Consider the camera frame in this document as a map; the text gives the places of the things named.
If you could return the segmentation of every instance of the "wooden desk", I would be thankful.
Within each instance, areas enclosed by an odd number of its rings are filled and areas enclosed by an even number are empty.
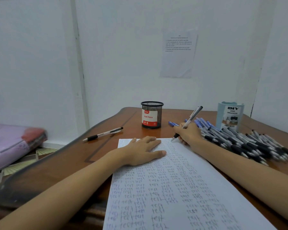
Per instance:
[[[162,124],[159,129],[141,127],[142,109],[123,108],[115,116],[95,125],[82,136],[75,139],[57,152],[39,160],[38,162],[20,170],[4,183],[0,184],[0,219],[12,210],[23,205],[50,186],[56,184],[74,172],[84,168],[101,158],[108,151],[117,148],[120,138],[142,138],[147,135],[157,138],[173,137],[173,129],[168,121],[183,122],[192,110],[163,109]],[[202,111],[199,117],[215,124],[216,112]],[[83,143],[82,139],[104,132],[115,127],[123,126],[124,130],[115,135],[107,135],[95,141]],[[275,138],[282,145],[288,147],[288,133],[259,123],[247,116],[243,117],[240,132],[250,133],[256,129],[259,133],[266,133]],[[288,174],[288,162],[269,162],[270,166]],[[248,191],[243,189],[231,178],[223,174],[277,229],[287,230],[288,221],[263,204]],[[72,218],[64,229],[102,229],[111,178],[94,193],[84,207]]]

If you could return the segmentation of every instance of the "hand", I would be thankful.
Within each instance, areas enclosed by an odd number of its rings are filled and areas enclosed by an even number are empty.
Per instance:
[[[128,145],[117,150],[120,150],[122,153],[124,165],[136,166],[164,157],[166,151],[150,152],[150,150],[160,143],[161,140],[156,140],[156,137],[146,136],[138,141],[134,138]]]
[[[186,129],[182,128],[184,124],[181,123],[179,127],[173,127],[174,132],[180,135],[178,138],[183,144],[194,146],[198,141],[203,140],[200,128],[195,123],[190,123]]]

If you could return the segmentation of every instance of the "label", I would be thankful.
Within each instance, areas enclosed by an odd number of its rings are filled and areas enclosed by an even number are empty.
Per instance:
[[[145,126],[157,126],[158,111],[143,110],[142,109],[142,124]]]
[[[221,129],[230,127],[237,130],[238,123],[240,121],[240,110],[240,106],[225,106]]]

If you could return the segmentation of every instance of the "wire mesh cup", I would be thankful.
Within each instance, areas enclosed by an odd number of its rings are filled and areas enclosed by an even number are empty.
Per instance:
[[[142,127],[154,129],[161,127],[162,102],[146,101],[142,105]]]

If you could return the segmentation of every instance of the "patterned floor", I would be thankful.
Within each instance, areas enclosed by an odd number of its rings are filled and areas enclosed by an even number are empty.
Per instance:
[[[11,174],[23,169],[24,167],[33,164],[39,159],[47,156],[50,153],[57,151],[54,148],[37,148],[23,156],[19,160],[12,163],[10,166],[0,171],[0,183],[8,178]]]

